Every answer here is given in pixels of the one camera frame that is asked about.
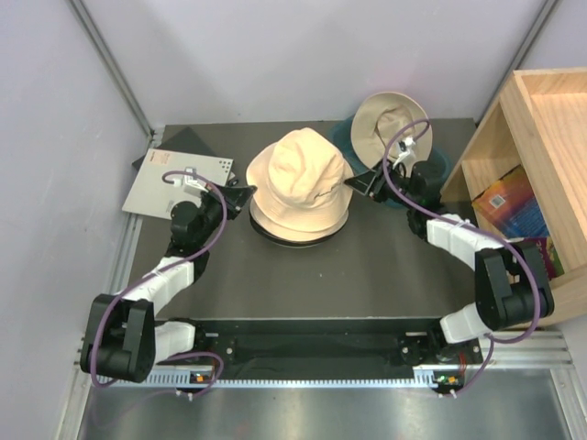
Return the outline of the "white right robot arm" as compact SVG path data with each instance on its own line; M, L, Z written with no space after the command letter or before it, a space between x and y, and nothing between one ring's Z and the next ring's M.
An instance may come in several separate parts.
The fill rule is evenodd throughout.
M535 325L553 314L555 302L537 245L507 241L449 213L440 201L440 177L429 161L418 161L410 171L403 164L378 163L345 183L376 203L405 206L413 234L473 270L474 301L442 317L429 332L430 356L447 363L460 353L461 343L514 325Z

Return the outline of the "cream bucket hat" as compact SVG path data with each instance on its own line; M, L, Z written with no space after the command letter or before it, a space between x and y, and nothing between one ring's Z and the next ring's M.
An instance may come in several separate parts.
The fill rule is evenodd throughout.
M346 212L333 226L320 226L317 231L303 231L278 225L267 215L263 214L256 205L253 205L253 207L249 209L249 213L253 223L256 224L262 232L283 242L296 244L314 243L327 240L337 234L345 226L349 218L349 213Z

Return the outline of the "beige black reversible hat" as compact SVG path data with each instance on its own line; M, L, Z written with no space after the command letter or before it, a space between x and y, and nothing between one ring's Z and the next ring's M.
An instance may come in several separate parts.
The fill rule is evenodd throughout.
M256 205L280 226L317 231L349 212L353 176L341 152L314 129L296 129L260 152L246 170Z

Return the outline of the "tan black hat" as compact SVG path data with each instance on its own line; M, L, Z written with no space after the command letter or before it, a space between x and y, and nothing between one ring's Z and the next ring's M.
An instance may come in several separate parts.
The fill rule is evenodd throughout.
M418 119L427 119L425 110L411 97L395 92L377 93L368 97L353 117L350 140L360 162L373 168L396 133ZM404 161L407 171L432 151L432 128L419 123L408 128L400 140L412 138L413 154Z

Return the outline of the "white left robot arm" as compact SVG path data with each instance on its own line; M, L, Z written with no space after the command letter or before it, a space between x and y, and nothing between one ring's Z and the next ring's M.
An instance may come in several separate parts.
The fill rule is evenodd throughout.
M183 358L198 363L208 343L195 324L156 315L203 275L210 249L257 191L255 186L208 185L200 203L177 203L171 211L170 242L158 265L123 291L92 302L80 366L99 388L117 380L144 381L159 362Z

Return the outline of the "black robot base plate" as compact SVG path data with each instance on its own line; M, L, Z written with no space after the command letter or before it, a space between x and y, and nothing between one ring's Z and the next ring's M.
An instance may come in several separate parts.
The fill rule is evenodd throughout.
M440 347L436 318L195 320L198 351L222 357L224 380L410 379L413 369L482 363L478 340Z

